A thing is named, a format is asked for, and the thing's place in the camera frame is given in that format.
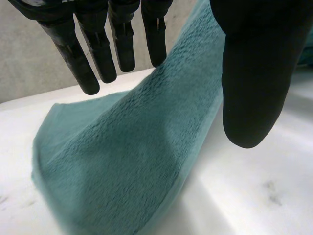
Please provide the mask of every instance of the teal towel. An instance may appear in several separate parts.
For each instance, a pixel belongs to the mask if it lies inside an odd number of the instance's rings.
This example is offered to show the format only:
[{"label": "teal towel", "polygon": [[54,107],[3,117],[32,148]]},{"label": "teal towel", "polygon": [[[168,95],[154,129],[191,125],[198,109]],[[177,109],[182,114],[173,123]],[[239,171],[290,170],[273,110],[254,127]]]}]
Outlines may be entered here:
[{"label": "teal towel", "polygon": [[313,66],[313,28],[311,29],[311,32],[309,33],[306,45],[300,56],[298,64]]},{"label": "teal towel", "polygon": [[143,235],[179,193],[222,101],[224,33],[199,0],[166,61],[129,92],[55,104],[33,179],[72,235]]}]

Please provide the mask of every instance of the black robotic finger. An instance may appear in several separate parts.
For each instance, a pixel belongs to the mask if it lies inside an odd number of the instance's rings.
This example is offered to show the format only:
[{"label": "black robotic finger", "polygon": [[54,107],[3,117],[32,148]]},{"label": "black robotic finger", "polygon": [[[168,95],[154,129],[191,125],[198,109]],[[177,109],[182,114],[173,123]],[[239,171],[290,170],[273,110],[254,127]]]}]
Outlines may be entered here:
[{"label": "black robotic finger", "polygon": [[116,79],[116,70],[111,55],[110,43],[104,25],[108,0],[81,0],[75,2],[75,15],[95,62],[100,78],[105,83]]},{"label": "black robotic finger", "polygon": [[55,22],[39,24],[52,38],[84,93],[89,95],[98,93],[99,83],[75,35],[73,14]]},{"label": "black robotic finger", "polygon": [[135,68],[131,20],[139,5],[139,0],[109,0],[109,22],[118,64],[123,72]]},{"label": "black robotic finger", "polygon": [[151,63],[159,66],[166,59],[164,16],[173,0],[141,0],[141,14]]},{"label": "black robotic finger", "polygon": [[313,23],[313,1],[211,0],[211,6],[226,33],[224,130],[234,144],[252,148],[282,111]]}]

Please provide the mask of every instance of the marble surface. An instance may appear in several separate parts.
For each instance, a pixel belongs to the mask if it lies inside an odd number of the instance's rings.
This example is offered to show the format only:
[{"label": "marble surface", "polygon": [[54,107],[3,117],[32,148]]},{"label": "marble surface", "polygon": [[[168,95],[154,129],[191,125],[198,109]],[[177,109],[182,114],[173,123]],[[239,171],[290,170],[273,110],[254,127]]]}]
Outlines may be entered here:
[{"label": "marble surface", "polygon": [[[174,1],[165,17],[167,51],[173,47],[196,0]],[[0,103],[77,85],[49,36],[35,21],[28,20],[8,1],[0,1]],[[145,31],[138,9],[132,20],[136,68],[152,68]],[[109,21],[105,30],[117,74],[118,67]],[[95,65],[76,21],[76,35],[97,76]]]},{"label": "marble surface", "polygon": [[[128,90],[152,70],[119,76],[94,97]],[[266,139],[241,149],[219,111],[181,194],[150,235],[313,234],[313,71],[293,76],[283,112]],[[62,235],[36,191],[32,140],[55,102],[94,98],[79,87],[0,104],[0,234]]]}]

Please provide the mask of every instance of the concrete wall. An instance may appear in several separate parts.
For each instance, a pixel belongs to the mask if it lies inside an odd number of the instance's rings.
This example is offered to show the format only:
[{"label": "concrete wall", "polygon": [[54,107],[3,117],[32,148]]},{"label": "concrete wall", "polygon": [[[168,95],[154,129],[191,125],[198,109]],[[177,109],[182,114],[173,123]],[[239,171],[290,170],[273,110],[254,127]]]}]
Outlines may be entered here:
[{"label": "concrete wall", "polygon": [[[196,0],[175,0],[166,15],[166,45],[169,51]],[[51,39],[35,22],[19,13],[8,1],[0,1],[0,103],[29,95],[76,85]],[[132,20],[135,71],[151,68],[140,9]],[[106,33],[111,43],[117,74],[122,74],[112,42],[109,22]],[[77,25],[76,33],[90,65],[91,55]]]}]

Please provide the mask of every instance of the towel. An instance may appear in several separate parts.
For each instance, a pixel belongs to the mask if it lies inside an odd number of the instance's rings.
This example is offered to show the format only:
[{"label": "towel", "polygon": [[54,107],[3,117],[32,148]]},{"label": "towel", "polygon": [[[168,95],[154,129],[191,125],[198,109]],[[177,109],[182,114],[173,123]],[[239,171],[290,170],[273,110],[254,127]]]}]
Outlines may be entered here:
[{"label": "towel", "polygon": [[300,56],[298,65],[309,65],[313,67],[313,28],[308,35],[307,42]]},{"label": "towel", "polygon": [[33,180],[71,235],[144,235],[168,211],[222,101],[224,33],[199,0],[165,62],[134,89],[55,104]]}]

